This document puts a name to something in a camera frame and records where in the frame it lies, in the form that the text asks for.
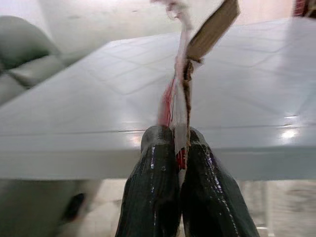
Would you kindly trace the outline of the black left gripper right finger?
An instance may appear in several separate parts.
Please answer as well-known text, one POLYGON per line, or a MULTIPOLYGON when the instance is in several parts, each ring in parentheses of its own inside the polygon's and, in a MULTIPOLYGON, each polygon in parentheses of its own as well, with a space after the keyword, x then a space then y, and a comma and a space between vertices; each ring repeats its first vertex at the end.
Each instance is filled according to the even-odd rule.
POLYGON ((190 133, 181 188, 185 236, 259 236, 236 180, 213 154, 204 136, 195 128, 190 133))

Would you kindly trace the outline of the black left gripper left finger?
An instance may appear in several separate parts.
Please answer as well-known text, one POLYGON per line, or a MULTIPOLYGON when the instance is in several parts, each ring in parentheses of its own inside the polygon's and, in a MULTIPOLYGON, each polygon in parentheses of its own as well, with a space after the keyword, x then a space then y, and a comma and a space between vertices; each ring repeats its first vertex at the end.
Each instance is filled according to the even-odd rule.
POLYGON ((124 187, 118 237, 174 237, 180 217, 180 186, 169 127, 151 126, 142 136, 140 159, 124 187))

